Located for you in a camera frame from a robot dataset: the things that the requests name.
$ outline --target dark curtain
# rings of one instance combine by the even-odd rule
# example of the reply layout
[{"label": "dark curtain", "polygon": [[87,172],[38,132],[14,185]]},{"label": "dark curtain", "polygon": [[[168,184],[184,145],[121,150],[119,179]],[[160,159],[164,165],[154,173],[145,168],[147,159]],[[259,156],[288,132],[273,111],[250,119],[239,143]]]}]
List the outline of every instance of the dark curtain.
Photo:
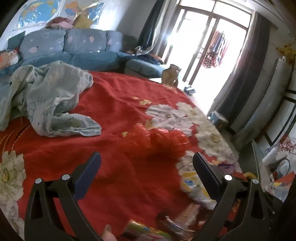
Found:
[{"label": "dark curtain", "polygon": [[140,46],[141,50],[149,49],[154,43],[155,27],[158,24],[159,15],[163,10],[165,0],[157,0],[152,8],[149,17],[144,25],[136,46]]},{"label": "dark curtain", "polygon": [[224,115],[229,121],[229,126],[245,106],[258,80],[267,52],[269,35],[269,20],[255,13],[238,62],[210,109]]}]

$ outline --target metal bolt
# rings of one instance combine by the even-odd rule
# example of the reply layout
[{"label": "metal bolt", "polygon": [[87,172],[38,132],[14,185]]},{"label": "metal bolt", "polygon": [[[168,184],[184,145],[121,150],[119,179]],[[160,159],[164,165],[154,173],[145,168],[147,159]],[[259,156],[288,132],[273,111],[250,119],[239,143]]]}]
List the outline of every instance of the metal bolt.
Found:
[{"label": "metal bolt", "polygon": [[41,178],[37,178],[37,179],[35,180],[35,183],[36,183],[36,184],[39,184],[40,182],[42,182],[42,179],[41,179]]},{"label": "metal bolt", "polygon": [[232,180],[232,176],[230,176],[230,175],[225,175],[224,178],[225,178],[227,181],[231,181],[231,180]]},{"label": "metal bolt", "polygon": [[258,183],[259,183],[258,179],[256,179],[256,178],[252,179],[252,182],[253,182],[254,184],[258,184]]},{"label": "metal bolt", "polygon": [[62,176],[62,179],[63,179],[64,181],[68,180],[69,178],[70,178],[70,175],[69,175],[69,174],[64,174],[64,175]]}]

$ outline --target window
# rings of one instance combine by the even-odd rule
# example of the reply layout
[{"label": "window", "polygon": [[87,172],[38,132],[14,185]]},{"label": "window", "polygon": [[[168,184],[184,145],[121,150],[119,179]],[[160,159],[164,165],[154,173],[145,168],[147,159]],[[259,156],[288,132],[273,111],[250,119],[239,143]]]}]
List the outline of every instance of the window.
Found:
[{"label": "window", "polygon": [[251,15],[236,7],[230,6],[223,2],[217,2],[214,13],[229,18],[245,27],[249,27]]},{"label": "window", "polygon": [[215,0],[182,0],[181,5],[211,12],[215,5]]}]

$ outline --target red bedspread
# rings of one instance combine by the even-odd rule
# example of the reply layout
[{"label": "red bedspread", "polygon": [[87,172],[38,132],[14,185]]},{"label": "red bedspread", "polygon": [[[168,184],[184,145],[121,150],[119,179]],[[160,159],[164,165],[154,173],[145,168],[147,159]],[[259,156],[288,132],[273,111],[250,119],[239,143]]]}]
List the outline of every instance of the red bedspread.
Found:
[{"label": "red bedspread", "polygon": [[[2,153],[15,150],[17,155],[24,154],[27,178],[23,183],[24,195],[18,201],[20,217],[25,218],[36,178],[56,180],[71,173],[94,151],[101,154],[102,165],[79,205],[98,233],[109,223],[114,234],[119,235],[129,219],[155,226],[157,213],[164,209],[170,216],[176,216],[192,202],[180,190],[177,160],[159,156],[131,161],[121,152],[120,143],[124,140],[123,132],[149,119],[145,114],[149,104],[140,105],[140,101],[146,99],[152,105],[171,107],[177,102],[191,104],[191,101],[181,91],[147,79],[116,73],[92,74],[94,85],[80,95],[79,105],[72,113],[93,118],[102,126],[102,135],[43,137],[37,135],[25,117],[12,121],[7,130],[0,133]],[[196,138],[192,136],[190,140],[191,150],[201,151]]]}]

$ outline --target world map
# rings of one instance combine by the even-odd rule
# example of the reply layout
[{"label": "world map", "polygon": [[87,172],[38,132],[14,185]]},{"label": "world map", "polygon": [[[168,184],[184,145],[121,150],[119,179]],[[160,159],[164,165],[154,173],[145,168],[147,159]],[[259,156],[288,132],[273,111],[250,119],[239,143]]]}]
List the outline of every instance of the world map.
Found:
[{"label": "world map", "polygon": [[61,0],[38,0],[28,4],[21,12],[17,28],[46,23],[56,14]]}]

